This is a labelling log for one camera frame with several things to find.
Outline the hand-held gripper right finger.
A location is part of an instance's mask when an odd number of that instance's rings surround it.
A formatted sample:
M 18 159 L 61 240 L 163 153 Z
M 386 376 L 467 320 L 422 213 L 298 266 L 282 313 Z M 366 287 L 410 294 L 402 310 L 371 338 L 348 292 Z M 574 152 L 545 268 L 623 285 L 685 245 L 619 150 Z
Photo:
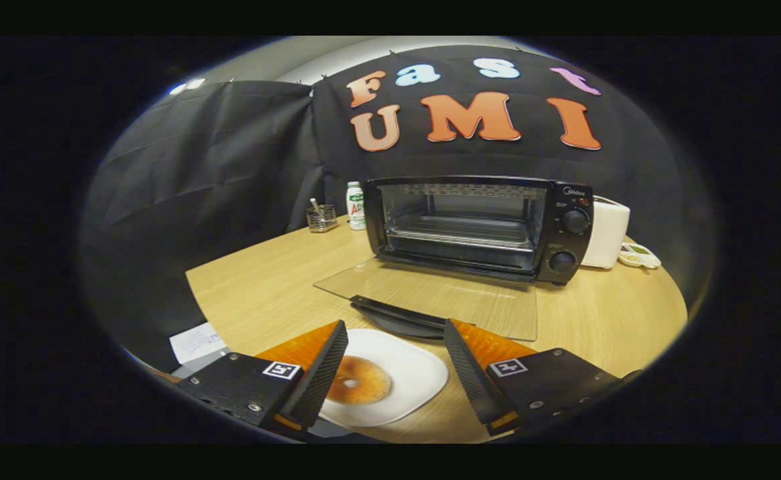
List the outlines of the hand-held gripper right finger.
M 586 412 L 642 373 L 608 373 L 563 347 L 536 351 L 449 319 L 443 339 L 470 405 L 491 437 L 530 435 Z

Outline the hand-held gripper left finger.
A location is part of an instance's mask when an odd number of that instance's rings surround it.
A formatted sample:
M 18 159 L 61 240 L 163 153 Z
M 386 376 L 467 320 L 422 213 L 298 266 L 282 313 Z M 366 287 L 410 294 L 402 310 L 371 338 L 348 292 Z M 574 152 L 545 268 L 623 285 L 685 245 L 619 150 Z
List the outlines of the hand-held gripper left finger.
M 177 386 L 258 429 L 303 440 L 318 419 L 347 349 L 342 320 L 255 355 L 228 353 Z

